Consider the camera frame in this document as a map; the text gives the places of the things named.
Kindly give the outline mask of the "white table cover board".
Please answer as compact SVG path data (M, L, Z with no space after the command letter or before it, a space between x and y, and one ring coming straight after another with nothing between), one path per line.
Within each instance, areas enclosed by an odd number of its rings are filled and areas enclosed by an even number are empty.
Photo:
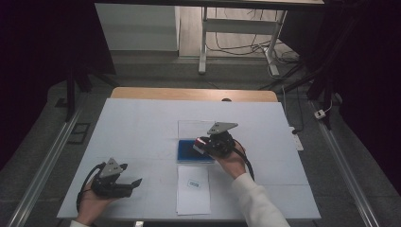
M317 219L317 204L278 102L167 101L110 98L106 101L77 173L58 213L75 218L76 197L89 171L114 158L126 164L121 182L141 182L128 199L111 204L104 218L153 221L241 221L231 177L207 165L211 211L177 212L178 141L185 132L205 134L216 122L246 149L255 180L287 219Z

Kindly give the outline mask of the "aluminium floor rail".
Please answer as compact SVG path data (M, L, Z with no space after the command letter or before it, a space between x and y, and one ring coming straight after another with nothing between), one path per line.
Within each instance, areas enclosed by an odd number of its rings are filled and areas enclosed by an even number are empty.
M24 196L14 210L14 213L12 214L6 227L24 227L26 224L26 221L36 201L44 189L45 183L47 182L55 164L61 155L69 134L76 125L81 113L82 109L77 108L76 112L72 114L71 118L62 124L61 130L58 132L56 139L46 153L44 160L35 173Z
M339 168L339 172L348 187L350 195L355 201L356 207L365 226L380 227L378 218L376 217L371 204L365 196L365 193L360 187L352 168L349 166L349 163L345 155L343 154L334 133L325 126L321 119L315 118L315 120L319 124L320 130L323 134L323 138L332 153L334 161L336 162Z

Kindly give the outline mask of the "person's left hand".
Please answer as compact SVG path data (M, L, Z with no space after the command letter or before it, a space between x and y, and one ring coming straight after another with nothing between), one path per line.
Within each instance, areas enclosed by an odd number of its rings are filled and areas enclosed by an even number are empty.
M91 186L84 187L82 199L79 204L78 216L75 221L91 226L114 199L104 199L97 196Z

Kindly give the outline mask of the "person's right hand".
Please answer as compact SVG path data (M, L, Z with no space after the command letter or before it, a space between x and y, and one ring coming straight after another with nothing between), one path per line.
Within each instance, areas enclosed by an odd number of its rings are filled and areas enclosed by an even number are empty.
M215 160L234 180L246 172L244 160L235 151L232 151L231 154L226 158L215 157Z

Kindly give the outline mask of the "black tripod stand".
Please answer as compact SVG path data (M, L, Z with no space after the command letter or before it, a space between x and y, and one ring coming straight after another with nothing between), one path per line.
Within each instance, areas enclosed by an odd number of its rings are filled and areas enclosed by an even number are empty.
M284 92L289 92L298 88L301 85L304 85L308 82L312 82L312 85L309 87L306 92L306 97L308 100L317 100L320 96L323 97L323 103L320 110L325 111L325 117L322 119L316 119L322 121L322 123L327 127L327 129L331 130L330 125L330 110L333 107L332 101L332 77L329 73L329 63L323 63L318 69L313 72L308 73L304 78L285 86L282 90L279 91L279 94L283 94Z

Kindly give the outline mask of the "blue ink pad box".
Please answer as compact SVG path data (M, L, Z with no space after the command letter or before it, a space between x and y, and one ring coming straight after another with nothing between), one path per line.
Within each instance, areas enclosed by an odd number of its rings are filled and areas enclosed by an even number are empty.
M207 154L201 154L193 145L200 136L206 136L214 121L179 120L178 121L178 151L179 164L213 164L215 160Z

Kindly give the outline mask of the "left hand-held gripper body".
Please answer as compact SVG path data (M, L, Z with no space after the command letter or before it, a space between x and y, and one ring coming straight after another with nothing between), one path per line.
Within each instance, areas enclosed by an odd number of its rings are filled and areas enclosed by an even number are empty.
M91 189L97 196L103 198L128 198L133 190L131 183L116 182L123 171L117 161L110 158L95 175Z

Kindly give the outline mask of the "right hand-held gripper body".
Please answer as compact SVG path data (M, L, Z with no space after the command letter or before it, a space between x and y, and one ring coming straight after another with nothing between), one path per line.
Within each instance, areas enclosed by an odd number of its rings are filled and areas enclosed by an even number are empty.
M215 149L215 157L226 158L230 155L235 142L229 130L237 126L237 123L216 122L207 132L208 137L211 138L211 142L206 143L205 146Z

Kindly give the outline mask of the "dark curtain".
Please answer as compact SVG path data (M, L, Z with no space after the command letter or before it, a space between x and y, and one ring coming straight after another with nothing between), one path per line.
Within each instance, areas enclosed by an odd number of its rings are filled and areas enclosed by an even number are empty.
M0 170L50 87L91 71L115 72L96 0L0 0Z
M341 97L340 114L401 194L401 0L324 0L287 14L281 41L320 70L308 90Z

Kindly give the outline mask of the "white paper sheet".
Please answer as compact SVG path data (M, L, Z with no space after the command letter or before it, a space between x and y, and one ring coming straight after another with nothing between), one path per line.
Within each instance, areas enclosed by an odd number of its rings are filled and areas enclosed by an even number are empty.
M205 166L178 166L177 214L211 213L208 169Z

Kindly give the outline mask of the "white desk frame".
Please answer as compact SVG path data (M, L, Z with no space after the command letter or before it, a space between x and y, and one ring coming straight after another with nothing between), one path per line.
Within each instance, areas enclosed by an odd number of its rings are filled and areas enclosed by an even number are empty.
M268 71L272 76L278 77L279 70L274 63L273 50L287 16L286 10L279 10L274 21L250 21L237 19L219 19L207 16L207 7L201 8L201 43L199 74L204 75L206 71L206 37L208 32L215 33L239 33L254 35L270 35L270 44L262 49L267 63Z

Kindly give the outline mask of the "white partition panel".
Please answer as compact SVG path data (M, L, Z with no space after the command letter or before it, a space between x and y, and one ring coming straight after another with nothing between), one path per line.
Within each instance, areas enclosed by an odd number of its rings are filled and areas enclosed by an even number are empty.
M179 50L179 7L96 3L96 11L111 50Z

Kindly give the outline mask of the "red and white stamp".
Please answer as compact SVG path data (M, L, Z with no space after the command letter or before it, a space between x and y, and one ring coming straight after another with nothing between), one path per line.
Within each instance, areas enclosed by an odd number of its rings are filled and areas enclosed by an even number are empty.
M204 154L205 153L205 150L204 150L205 145L206 145L206 142L201 137L198 137L194 141L193 149L196 150L197 152L199 152L200 154Z

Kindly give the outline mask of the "black metal stand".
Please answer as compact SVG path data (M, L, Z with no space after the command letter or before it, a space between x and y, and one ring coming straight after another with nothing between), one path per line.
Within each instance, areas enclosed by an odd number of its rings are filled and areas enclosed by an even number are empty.
M74 66L70 72L67 74L66 85L67 85L67 116L65 121L68 122L72 119L73 114L76 112L76 91L75 87L78 86L79 89L84 93L89 93L92 91L93 85L89 79L89 76L93 75L96 78L102 80L106 84L109 84L113 88L119 87L119 83L106 74L100 73L93 67L89 66Z

